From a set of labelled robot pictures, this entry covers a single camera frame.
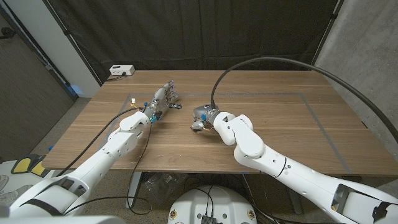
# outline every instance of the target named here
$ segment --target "black backdrop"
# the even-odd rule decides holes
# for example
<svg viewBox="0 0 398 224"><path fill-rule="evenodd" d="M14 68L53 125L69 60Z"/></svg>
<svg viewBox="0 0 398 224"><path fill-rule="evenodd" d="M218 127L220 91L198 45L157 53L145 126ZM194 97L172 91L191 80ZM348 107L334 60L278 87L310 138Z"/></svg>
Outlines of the black backdrop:
<svg viewBox="0 0 398 224"><path fill-rule="evenodd" d="M337 0L49 2L104 82L117 63L137 70L225 70L260 56L311 63Z"/></svg>

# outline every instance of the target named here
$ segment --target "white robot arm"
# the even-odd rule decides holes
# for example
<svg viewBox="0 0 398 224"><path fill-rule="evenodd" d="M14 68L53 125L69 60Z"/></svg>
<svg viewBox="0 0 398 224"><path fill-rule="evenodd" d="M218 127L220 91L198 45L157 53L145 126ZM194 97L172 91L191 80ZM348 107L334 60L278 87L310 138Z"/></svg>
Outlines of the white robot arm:
<svg viewBox="0 0 398 224"><path fill-rule="evenodd" d="M168 107L180 107L172 103L178 97L172 91L172 83L159 88L142 111L124 118L120 127L109 135L108 142L76 170L43 180L21 195L10 207L10 218L63 215L87 201L92 189L112 165L137 146L143 129L160 119ZM83 209L84 206L78 207L67 215L78 215Z"/></svg>
<svg viewBox="0 0 398 224"><path fill-rule="evenodd" d="M211 124L227 145L236 143L235 159L273 176L308 198L340 223L396 223L398 199L373 187L321 174L264 144L245 115L235 117L211 109L194 110L192 129Z"/></svg>

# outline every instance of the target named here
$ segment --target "white box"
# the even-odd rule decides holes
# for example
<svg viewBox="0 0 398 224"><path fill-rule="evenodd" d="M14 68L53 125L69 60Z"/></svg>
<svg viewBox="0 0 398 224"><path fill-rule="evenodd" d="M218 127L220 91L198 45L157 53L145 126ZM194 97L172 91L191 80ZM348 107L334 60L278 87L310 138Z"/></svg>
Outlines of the white box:
<svg viewBox="0 0 398 224"><path fill-rule="evenodd" d="M122 75L126 72L126 75L132 75L136 69L132 65L112 65L109 69L111 75Z"/></svg>

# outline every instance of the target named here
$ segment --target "wall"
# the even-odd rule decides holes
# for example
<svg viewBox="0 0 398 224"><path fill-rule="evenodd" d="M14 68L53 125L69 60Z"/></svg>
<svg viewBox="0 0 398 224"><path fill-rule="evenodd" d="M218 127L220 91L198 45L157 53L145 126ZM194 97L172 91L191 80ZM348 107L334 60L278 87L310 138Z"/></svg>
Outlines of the wall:
<svg viewBox="0 0 398 224"><path fill-rule="evenodd" d="M100 86L42 0L7 0L7 4L80 97L93 97Z"/></svg>
<svg viewBox="0 0 398 224"><path fill-rule="evenodd" d="M398 128L398 1L345 1L316 66L338 75L373 101ZM398 147L377 116L332 83L398 161Z"/></svg>

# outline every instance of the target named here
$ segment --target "table top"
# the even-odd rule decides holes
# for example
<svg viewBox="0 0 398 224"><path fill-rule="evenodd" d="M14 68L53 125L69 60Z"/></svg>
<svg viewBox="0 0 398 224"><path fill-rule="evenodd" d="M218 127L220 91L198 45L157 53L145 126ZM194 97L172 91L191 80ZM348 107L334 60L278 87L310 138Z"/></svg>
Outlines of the table top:
<svg viewBox="0 0 398 224"><path fill-rule="evenodd" d="M210 103L222 71L136 71L117 82L106 82L43 161L63 169L116 114L150 101L164 83L174 80L182 109L170 109L152 125L137 171L258 173L238 164L235 146L218 133L190 130L193 109ZM330 175L397 175L398 163L365 127L353 110L317 72L232 71L218 85L220 110L245 114L268 146L319 172ZM94 154L119 126L116 120L72 168ZM118 160L114 170L133 169L148 140L144 130L137 147Z"/></svg>

